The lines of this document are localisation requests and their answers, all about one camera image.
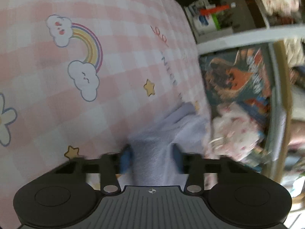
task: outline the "gray gripper base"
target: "gray gripper base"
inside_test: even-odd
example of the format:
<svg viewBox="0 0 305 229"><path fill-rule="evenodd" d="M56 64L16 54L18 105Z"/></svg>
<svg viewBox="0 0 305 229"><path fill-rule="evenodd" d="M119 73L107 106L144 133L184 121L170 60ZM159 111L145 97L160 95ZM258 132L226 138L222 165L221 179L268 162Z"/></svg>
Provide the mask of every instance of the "gray gripper base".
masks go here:
<svg viewBox="0 0 305 229"><path fill-rule="evenodd" d="M23 225L20 229L30 229ZM66 229L236 229L217 218L199 197L176 186L127 186L122 194L104 197L83 221ZM272 229L285 229L278 224Z"/></svg>

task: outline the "white flower print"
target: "white flower print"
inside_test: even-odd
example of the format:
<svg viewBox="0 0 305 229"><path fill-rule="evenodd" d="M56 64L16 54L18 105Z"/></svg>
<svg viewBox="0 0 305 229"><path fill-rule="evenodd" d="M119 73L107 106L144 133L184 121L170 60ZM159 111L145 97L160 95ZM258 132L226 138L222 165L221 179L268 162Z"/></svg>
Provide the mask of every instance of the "white flower print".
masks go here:
<svg viewBox="0 0 305 229"><path fill-rule="evenodd" d="M0 144L8 146L11 142L11 134L8 126L17 118L17 112L14 108L5 109L4 95L0 93Z"/></svg>

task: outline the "yellow star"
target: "yellow star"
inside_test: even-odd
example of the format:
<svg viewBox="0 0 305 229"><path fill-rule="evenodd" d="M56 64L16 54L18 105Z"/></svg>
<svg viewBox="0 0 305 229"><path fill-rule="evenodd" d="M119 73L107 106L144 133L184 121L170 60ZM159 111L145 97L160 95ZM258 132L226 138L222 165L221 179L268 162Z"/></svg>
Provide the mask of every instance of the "yellow star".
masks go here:
<svg viewBox="0 0 305 229"><path fill-rule="evenodd" d="M147 79L146 84L144 85L144 89L147 92L147 96L151 96L155 94L154 87L155 84Z"/></svg>
<svg viewBox="0 0 305 229"><path fill-rule="evenodd" d="M73 148L72 146L68 146L68 151L64 154L64 156L71 160L72 158L79 156L78 152L79 148Z"/></svg>

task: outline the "metal screw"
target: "metal screw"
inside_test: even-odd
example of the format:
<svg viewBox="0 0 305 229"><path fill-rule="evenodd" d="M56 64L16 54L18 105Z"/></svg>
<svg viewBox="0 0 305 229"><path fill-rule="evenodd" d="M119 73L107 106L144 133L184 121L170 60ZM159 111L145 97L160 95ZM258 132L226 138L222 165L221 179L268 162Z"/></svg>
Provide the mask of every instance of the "metal screw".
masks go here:
<svg viewBox="0 0 305 229"><path fill-rule="evenodd" d="M190 185L186 189L191 193L198 193L201 191L201 187L199 187L198 185Z"/></svg>
<svg viewBox="0 0 305 229"><path fill-rule="evenodd" d="M118 190L118 187L115 185L107 185L104 187L104 191L107 193L114 193Z"/></svg>

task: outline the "cartoon cloud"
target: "cartoon cloud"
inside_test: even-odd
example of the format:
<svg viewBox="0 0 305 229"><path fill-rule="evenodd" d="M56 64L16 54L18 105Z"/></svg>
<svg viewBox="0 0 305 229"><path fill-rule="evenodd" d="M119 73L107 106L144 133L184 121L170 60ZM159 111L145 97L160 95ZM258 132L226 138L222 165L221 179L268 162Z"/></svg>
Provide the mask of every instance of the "cartoon cloud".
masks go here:
<svg viewBox="0 0 305 229"><path fill-rule="evenodd" d="M68 74L73 79L75 86L80 90L84 100L94 101L99 86L99 78L96 75L94 65L78 60L72 61L68 66Z"/></svg>
<svg viewBox="0 0 305 229"><path fill-rule="evenodd" d="M73 35L71 20L59 15L50 15L46 23L54 43L59 47L67 46Z"/></svg>

